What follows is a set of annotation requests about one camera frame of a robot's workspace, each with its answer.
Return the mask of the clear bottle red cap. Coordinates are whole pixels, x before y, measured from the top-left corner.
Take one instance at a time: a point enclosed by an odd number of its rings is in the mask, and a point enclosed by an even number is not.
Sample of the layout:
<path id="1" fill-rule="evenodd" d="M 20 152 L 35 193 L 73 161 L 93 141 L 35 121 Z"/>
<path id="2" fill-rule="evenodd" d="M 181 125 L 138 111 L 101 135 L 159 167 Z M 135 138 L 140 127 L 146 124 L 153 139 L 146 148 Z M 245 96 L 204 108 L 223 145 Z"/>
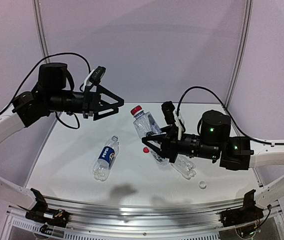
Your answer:
<path id="1" fill-rule="evenodd" d="M 171 166 L 187 180 L 196 175 L 195 165 L 183 155 L 178 155 L 175 162 L 171 163 Z"/>

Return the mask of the crushed bottle red cap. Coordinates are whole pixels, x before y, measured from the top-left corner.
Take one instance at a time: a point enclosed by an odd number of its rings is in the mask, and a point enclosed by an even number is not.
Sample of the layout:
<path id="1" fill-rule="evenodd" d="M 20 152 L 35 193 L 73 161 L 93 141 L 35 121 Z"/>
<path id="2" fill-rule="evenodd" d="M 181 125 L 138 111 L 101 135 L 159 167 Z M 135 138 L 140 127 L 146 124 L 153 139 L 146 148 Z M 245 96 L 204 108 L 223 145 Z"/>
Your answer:
<path id="1" fill-rule="evenodd" d="M 150 112 L 144 112 L 140 105 L 134 107 L 130 112 L 135 119 L 133 125 L 140 139 L 162 133 L 152 114 Z M 162 158 L 150 148 L 148 149 L 158 164 L 165 166 L 169 163 L 167 158 Z"/>

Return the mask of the white bottle cap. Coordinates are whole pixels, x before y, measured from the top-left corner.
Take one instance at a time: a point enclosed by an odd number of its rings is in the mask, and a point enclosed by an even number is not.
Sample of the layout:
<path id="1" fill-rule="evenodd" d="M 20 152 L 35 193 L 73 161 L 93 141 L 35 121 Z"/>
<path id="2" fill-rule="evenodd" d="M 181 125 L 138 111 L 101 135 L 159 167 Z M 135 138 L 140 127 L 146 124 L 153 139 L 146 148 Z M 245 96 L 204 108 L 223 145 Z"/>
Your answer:
<path id="1" fill-rule="evenodd" d="M 207 187 L 207 184 L 206 184 L 205 181 L 202 180 L 202 181 L 199 182 L 199 188 L 200 189 L 205 189 L 206 187 Z"/>

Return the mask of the Pepsi label plastic bottle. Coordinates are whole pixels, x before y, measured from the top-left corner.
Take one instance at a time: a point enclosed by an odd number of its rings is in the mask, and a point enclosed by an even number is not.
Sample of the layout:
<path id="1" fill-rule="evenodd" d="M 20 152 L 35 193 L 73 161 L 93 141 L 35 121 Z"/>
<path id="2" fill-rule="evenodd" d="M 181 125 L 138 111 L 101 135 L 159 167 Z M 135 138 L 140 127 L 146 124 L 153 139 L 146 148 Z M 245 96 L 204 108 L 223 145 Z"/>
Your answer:
<path id="1" fill-rule="evenodd" d="M 97 161 L 95 162 L 92 173 L 97 181 L 104 182 L 108 179 L 114 160 L 119 153 L 118 136 L 112 136 L 103 147 Z"/>

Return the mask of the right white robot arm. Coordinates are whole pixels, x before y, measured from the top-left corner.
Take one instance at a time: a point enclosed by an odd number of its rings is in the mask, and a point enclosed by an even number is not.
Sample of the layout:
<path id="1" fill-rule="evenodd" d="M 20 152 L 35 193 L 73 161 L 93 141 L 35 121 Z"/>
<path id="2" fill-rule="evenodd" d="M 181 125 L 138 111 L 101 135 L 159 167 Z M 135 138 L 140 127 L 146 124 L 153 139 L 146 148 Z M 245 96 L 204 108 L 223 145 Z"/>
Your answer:
<path id="1" fill-rule="evenodd" d="M 179 134 L 173 126 L 162 129 L 163 133 L 142 138 L 142 143 L 171 163 L 177 155 L 219 161 L 220 167 L 231 171 L 248 170 L 262 166 L 284 165 L 284 143 L 257 143 L 251 148 L 246 137 L 231 137 L 229 126 L 202 126 L 199 135 Z M 261 190 L 252 190 L 244 195 L 243 205 L 237 209 L 244 215 L 262 211 L 284 197 L 284 175 Z"/>

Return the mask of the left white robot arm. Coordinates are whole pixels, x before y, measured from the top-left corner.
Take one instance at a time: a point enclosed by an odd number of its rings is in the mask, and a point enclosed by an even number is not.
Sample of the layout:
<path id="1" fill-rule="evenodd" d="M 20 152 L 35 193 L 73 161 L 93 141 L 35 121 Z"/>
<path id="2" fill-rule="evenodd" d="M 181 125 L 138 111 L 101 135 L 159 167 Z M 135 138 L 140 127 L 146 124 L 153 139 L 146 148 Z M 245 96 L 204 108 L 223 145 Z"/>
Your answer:
<path id="1" fill-rule="evenodd" d="M 51 113 L 82 114 L 85 119 L 92 117 L 96 121 L 118 113 L 123 105 L 124 99 L 101 85 L 95 91 L 86 86 L 84 92 L 37 86 L 33 91 L 16 97 L 9 108 L 0 114 L 0 143 Z M 36 214 L 48 211 L 47 203 L 39 191 L 20 187 L 2 177 L 0 200 Z"/>

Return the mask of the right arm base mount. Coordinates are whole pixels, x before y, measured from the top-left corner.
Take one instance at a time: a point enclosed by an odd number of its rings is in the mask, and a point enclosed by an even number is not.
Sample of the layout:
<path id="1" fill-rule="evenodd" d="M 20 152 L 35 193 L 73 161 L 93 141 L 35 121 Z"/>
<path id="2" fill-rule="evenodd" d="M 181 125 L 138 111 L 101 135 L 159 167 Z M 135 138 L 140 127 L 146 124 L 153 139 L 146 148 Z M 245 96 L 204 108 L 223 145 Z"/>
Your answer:
<path id="1" fill-rule="evenodd" d="M 243 205 L 238 208 L 228 208 L 220 213 L 223 227 L 241 225 L 264 217 L 264 208 L 256 206 L 255 192 L 253 189 L 244 195 Z"/>

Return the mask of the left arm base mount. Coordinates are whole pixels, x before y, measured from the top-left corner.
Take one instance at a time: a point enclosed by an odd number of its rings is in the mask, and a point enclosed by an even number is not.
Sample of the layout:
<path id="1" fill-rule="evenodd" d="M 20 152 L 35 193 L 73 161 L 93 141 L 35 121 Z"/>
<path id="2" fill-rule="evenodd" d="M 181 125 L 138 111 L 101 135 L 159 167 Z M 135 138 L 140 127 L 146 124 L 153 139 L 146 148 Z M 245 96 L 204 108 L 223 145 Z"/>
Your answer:
<path id="1" fill-rule="evenodd" d="M 43 224 L 39 232 L 52 235 L 54 227 L 66 228 L 70 213 L 64 209 L 51 209 L 43 195 L 33 188 L 30 189 L 35 196 L 35 206 L 26 211 L 25 218 Z"/>

